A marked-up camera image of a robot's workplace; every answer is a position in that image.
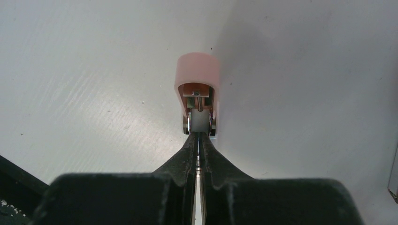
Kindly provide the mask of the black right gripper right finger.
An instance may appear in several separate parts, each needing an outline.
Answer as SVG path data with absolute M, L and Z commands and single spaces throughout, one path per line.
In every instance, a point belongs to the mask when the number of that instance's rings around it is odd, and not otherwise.
M 255 179 L 199 134 L 202 220 L 206 225 L 361 225 L 337 180 Z

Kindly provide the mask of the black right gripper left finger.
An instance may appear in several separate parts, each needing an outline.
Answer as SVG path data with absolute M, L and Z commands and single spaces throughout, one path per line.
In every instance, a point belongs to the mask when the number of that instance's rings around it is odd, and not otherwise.
M 68 173 L 35 209 L 33 225 L 192 225 L 199 134 L 149 173 Z

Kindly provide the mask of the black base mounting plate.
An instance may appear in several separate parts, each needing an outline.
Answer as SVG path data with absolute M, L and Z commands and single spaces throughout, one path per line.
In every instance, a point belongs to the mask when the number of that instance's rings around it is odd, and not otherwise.
M 0 223 L 28 225 L 48 185 L 0 157 Z

